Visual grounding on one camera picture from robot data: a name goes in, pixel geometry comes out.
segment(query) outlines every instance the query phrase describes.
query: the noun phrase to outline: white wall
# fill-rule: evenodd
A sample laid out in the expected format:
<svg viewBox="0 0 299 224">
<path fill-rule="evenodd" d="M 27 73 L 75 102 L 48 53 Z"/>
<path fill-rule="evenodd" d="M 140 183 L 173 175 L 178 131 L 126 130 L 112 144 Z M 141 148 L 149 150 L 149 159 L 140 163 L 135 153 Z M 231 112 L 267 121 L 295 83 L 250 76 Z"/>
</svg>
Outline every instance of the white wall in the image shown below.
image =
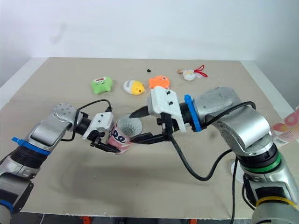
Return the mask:
<svg viewBox="0 0 299 224">
<path fill-rule="evenodd" d="M 0 86 L 31 58 L 26 32 L 11 6 L 7 1 L 0 5 Z"/>
<path fill-rule="evenodd" d="M 255 60 L 299 105 L 280 71 L 299 84 L 299 1 L 4 1 L 31 56 Z"/>
</svg>

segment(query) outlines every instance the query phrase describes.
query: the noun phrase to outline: green plush toy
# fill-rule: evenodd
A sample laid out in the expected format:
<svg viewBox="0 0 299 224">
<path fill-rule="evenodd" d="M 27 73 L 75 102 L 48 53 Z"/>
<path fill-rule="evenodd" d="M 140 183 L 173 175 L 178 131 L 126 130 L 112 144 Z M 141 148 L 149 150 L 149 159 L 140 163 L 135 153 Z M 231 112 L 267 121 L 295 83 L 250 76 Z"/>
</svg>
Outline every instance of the green plush toy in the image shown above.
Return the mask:
<svg viewBox="0 0 299 224">
<path fill-rule="evenodd" d="M 111 90 L 111 86 L 113 84 L 113 80 L 105 76 L 103 78 L 97 78 L 92 81 L 91 86 L 93 88 L 93 93 L 94 94 L 100 94 L 102 92 L 109 92 Z"/>
</svg>

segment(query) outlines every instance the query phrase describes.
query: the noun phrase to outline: blue clamp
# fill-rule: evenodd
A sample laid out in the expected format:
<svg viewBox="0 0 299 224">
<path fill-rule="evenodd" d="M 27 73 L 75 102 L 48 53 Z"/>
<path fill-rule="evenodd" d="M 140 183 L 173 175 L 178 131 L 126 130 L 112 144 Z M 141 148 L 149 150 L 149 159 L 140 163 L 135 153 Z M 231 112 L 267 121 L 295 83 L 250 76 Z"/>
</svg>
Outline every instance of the blue clamp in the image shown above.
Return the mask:
<svg viewBox="0 0 299 224">
<path fill-rule="evenodd" d="M 43 150 L 39 147 L 36 147 L 34 145 L 31 145 L 30 143 L 26 142 L 24 139 L 18 139 L 16 137 L 13 137 L 12 141 L 18 143 L 20 146 L 25 146 L 28 149 L 31 149 L 37 153 L 43 154 L 43 155 L 50 155 L 51 152 Z"/>
<path fill-rule="evenodd" d="M 189 112 L 191 114 L 191 117 L 192 117 L 192 120 L 193 120 L 193 123 L 194 123 L 194 126 L 195 126 L 195 130 L 197 132 L 200 132 L 201 127 L 200 127 L 200 123 L 199 123 L 196 111 L 195 111 L 193 103 L 192 103 L 191 96 L 190 95 L 185 95 L 184 100 L 185 100 L 185 103 L 188 105 Z"/>
<path fill-rule="evenodd" d="M 5 200 L 3 200 L 3 199 L 0 199 L 0 204 L 3 204 L 3 205 L 5 205 L 6 207 L 8 207 L 10 213 L 13 213 L 13 209 L 14 209 L 14 208 L 13 208 L 13 205 L 12 205 L 10 202 L 5 201 Z"/>
</svg>

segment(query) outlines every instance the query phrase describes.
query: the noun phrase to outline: red string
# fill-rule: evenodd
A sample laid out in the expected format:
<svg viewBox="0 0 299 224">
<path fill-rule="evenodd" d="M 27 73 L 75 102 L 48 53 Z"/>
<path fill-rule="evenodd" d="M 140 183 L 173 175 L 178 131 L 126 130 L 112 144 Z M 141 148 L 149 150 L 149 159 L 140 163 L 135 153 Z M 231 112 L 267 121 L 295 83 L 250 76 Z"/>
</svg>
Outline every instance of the red string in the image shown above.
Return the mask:
<svg viewBox="0 0 299 224">
<path fill-rule="evenodd" d="M 200 66 L 198 69 L 194 70 L 195 73 L 199 73 L 201 74 L 203 77 L 207 78 L 207 74 L 202 72 L 202 70 L 205 68 L 205 65 L 203 64 L 202 66 Z"/>
</svg>

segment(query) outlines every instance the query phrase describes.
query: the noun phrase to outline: beige table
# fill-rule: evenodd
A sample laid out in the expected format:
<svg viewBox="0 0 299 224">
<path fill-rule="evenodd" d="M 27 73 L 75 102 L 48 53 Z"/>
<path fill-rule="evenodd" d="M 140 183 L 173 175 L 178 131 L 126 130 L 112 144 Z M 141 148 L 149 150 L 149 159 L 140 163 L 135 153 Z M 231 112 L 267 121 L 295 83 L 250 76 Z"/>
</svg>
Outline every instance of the beige table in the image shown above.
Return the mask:
<svg viewBox="0 0 299 224">
<path fill-rule="evenodd" d="M 209 78 L 185 81 L 176 73 L 178 68 L 197 68 L 205 64 Z M 68 102 L 75 107 L 107 98 L 116 117 L 145 105 L 150 91 L 142 96 L 124 92 L 126 80 L 147 84 L 150 77 L 167 75 L 171 89 L 180 100 L 185 94 L 193 97 L 217 86 L 232 87 L 243 100 L 252 100 L 257 110 L 270 124 L 280 120 L 272 104 L 237 61 L 200 60 L 122 60 L 50 58 L 18 90 L 0 111 L 1 151 L 3 157 L 19 138 L 45 118 L 52 106 Z M 93 95 L 90 81 L 110 76 L 111 92 Z M 92 117 L 104 111 L 106 104 L 84 110 Z M 159 133 L 154 118 L 144 118 L 145 131 Z M 214 127 L 201 133 L 174 134 L 189 163 L 201 175 L 206 175 L 216 157 L 228 149 Z M 299 180 L 298 144 L 281 149 L 296 180 Z M 73 142 L 61 142 L 43 164 L 33 180 L 35 187 L 23 211 L 118 217 L 168 218 L 230 218 L 232 207 L 229 162 L 227 155 L 218 165 L 214 177 L 199 182 L 184 168 L 171 143 L 134 145 L 124 155 L 102 152 L 76 136 Z M 236 183 L 236 218 L 249 218 L 252 211 L 241 196 L 241 184 Z"/>
</svg>

